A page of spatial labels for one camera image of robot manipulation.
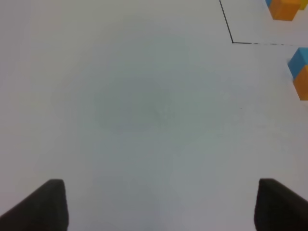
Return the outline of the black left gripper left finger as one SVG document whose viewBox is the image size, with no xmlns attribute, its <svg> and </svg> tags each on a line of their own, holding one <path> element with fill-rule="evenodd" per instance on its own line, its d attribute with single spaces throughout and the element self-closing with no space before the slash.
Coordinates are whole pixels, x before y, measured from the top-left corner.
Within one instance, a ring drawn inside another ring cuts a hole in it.
<svg viewBox="0 0 308 231">
<path fill-rule="evenodd" d="M 65 184 L 51 179 L 0 217 L 2 231 L 66 231 L 69 212 Z"/>
</svg>

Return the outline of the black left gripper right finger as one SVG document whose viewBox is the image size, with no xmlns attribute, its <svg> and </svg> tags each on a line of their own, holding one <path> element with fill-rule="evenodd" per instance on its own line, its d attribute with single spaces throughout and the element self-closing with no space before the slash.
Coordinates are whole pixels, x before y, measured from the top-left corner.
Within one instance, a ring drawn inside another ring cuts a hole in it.
<svg viewBox="0 0 308 231">
<path fill-rule="evenodd" d="M 275 179 L 260 179 L 254 224 L 257 231 L 306 231 L 308 202 Z"/>
</svg>

